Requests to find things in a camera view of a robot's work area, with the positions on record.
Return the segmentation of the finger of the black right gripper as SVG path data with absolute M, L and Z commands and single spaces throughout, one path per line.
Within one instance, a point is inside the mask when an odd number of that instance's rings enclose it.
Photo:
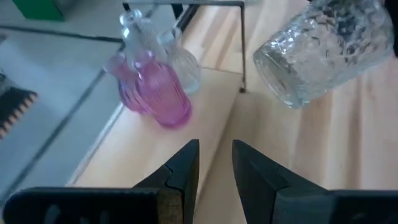
M 398 56 L 398 5 L 397 5 L 397 0 L 385 0 L 384 1 L 384 6 L 387 9 L 391 20 L 392 20 L 392 25 L 393 25 L 393 30 L 394 30 L 394 54 L 395 57 Z

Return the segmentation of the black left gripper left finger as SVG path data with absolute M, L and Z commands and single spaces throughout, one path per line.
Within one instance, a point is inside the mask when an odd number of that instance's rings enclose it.
M 5 223 L 178 223 L 193 221 L 200 142 L 192 139 L 130 188 L 32 187 L 12 195 Z

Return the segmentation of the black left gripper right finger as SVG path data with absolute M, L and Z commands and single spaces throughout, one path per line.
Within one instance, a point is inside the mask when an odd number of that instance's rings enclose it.
M 232 160 L 248 223 L 397 223 L 395 190 L 327 190 L 240 140 Z

